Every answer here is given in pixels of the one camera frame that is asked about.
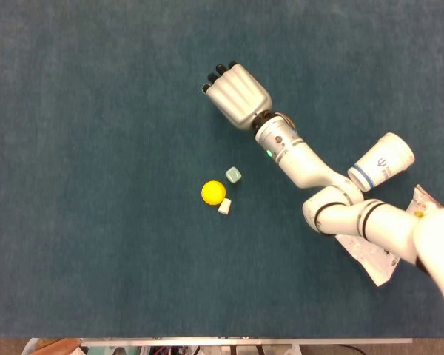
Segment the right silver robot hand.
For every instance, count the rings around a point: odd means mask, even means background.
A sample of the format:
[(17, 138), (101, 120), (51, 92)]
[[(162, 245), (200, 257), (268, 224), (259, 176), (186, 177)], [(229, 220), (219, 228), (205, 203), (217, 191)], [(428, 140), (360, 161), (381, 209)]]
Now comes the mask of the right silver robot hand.
[(272, 110), (270, 94), (241, 64), (217, 64), (215, 71), (203, 93), (236, 128), (248, 130), (259, 114)]

